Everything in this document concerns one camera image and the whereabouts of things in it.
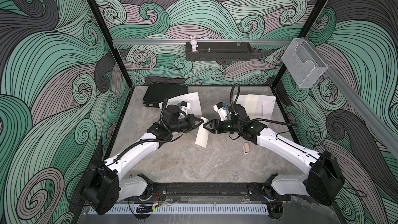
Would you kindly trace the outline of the white non-woven bag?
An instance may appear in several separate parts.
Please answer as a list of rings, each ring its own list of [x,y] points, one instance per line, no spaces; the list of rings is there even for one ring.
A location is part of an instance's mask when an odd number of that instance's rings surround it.
[[[179,103],[182,102],[187,102],[188,104],[187,107],[184,106],[182,108],[182,110],[187,115],[193,114],[195,117],[202,118],[202,109],[201,109],[199,94],[197,92],[188,93],[168,99],[168,103],[166,104],[166,106],[178,105]]]
[[[240,104],[242,107],[245,108],[245,99],[246,97],[257,97],[257,109],[256,114],[253,118],[249,117],[250,119],[271,119],[274,106],[276,103],[276,98],[274,96],[269,95],[257,95],[257,94],[247,94],[247,95],[240,95],[237,100],[237,104]]]

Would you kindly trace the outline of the pink stapler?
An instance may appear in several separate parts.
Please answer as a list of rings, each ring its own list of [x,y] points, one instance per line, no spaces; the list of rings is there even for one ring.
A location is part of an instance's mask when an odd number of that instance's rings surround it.
[[[244,150],[244,154],[249,154],[250,152],[250,145],[247,142],[244,142],[243,144],[243,150]]]

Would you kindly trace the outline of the cream lined paper receipt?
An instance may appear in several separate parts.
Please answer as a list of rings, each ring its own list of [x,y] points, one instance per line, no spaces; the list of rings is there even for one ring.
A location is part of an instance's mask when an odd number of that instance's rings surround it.
[[[256,114],[257,109],[257,97],[246,97],[245,99],[245,109],[249,117],[253,118]]]

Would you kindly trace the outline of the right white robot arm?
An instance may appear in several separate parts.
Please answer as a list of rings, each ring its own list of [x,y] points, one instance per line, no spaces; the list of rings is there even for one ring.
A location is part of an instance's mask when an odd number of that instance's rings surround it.
[[[295,165],[298,175],[274,174],[264,183],[265,198],[287,195],[307,196],[331,206],[345,179],[337,159],[328,151],[319,153],[274,132],[259,121],[242,122],[214,119],[203,125],[212,134],[237,133],[243,139],[267,148]]]

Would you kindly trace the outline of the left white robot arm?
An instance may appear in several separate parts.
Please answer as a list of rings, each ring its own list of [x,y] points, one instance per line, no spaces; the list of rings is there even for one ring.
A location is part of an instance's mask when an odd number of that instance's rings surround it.
[[[184,119],[167,123],[159,120],[135,143],[104,161],[89,164],[82,177],[82,198],[99,215],[107,213],[117,202],[130,198],[151,197],[153,182],[143,174],[124,179],[127,172],[139,161],[173,140],[174,133],[187,133],[200,127],[205,120],[193,114]]]

